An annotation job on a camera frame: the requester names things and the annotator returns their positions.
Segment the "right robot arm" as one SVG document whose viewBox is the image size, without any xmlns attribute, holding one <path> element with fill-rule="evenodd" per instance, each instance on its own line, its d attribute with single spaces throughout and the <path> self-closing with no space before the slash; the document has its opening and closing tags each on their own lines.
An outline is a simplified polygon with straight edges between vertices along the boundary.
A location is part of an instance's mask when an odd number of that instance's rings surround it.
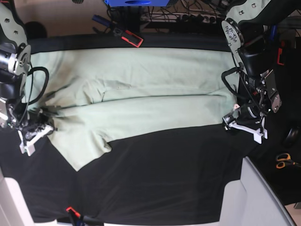
<svg viewBox="0 0 301 226">
<path fill-rule="evenodd" d="M 26 94 L 27 77 L 34 72 L 45 74 L 44 85 L 39 95 L 31 100 Z M 31 46 L 25 27 L 19 19 L 14 2 L 0 2 L 0 127 L 15 129 L 20 137 L 20 150 L 31 156 L 35 143 L 55 130 L 53 122 L 42 108 L 28 107 L 38 102 L 47 87 L 49 72 L 45 67 L 31 64 Z"/>
</svg>

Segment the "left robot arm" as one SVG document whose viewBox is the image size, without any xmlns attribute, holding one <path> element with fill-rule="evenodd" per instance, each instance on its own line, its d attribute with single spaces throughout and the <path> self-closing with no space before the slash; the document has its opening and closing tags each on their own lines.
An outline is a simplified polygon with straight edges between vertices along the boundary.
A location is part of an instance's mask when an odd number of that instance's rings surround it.
<svg viewBox="0 0 301 226">
<path fill-rule="evenodd" d="M 222 119 L 226 131 L 242 130 L 261 144 L 268 138 L 265 120 L 282 101 L 274 66 L 282 49 L 274 43 L 277 26 L 301 4 L 299 0 L 236 0 L 227 9 L 222 30 L 235 67 L 222 73 L 228 90 L 243 101 Z"/>
</svg>

